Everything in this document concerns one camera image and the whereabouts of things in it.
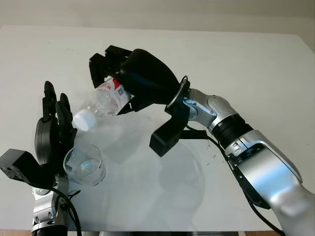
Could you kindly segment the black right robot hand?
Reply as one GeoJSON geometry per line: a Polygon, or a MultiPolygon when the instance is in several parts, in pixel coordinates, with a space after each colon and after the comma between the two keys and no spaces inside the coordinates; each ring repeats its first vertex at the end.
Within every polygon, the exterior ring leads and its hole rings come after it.
{"type": "Polygon", "coordinates": [[[133,95],[118,115],[138,112],[152,104],[169,104],[180,88],[170,68],[143,49],[133,51],[109,46],[105,55],[94,54],[89,59],[94,87],[107,76],[116,78],[133,95]]]}

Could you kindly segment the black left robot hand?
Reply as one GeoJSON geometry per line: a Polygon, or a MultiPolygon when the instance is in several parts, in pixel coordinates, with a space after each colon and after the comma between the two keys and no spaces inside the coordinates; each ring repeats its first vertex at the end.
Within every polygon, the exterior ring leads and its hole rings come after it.
{"type": "Polygon", "coordinates": [[[46,81],[42,98],[43,117],[36,125],[34,147],[41,166],[56,175],[65,176],[63,161],[73,148],[77,129],[72,126],[73,115],[66,94],[57,99],[54,86],[46,81]]]}

